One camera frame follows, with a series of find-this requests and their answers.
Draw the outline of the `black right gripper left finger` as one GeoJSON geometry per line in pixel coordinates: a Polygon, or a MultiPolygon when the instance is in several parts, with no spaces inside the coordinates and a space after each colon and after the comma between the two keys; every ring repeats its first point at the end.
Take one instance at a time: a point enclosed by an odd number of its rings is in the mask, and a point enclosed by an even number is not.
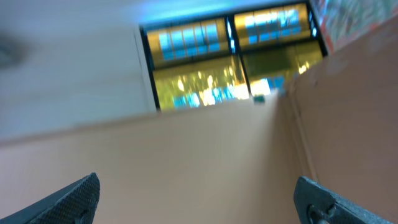
{"type": "Polygon", "coordinates": [[[2,224],[92,224],[100,200],[96,173],[2,218],[2,224]]]}

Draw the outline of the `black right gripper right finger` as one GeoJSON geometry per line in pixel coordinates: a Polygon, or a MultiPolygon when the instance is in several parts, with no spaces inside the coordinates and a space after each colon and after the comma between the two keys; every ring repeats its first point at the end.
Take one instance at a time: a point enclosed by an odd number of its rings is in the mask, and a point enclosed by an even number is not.
{"type": "Polygon", "coordinates": [[[294,204],[301,224],[391,224],[306,176],[297,180],[294,204]]]}

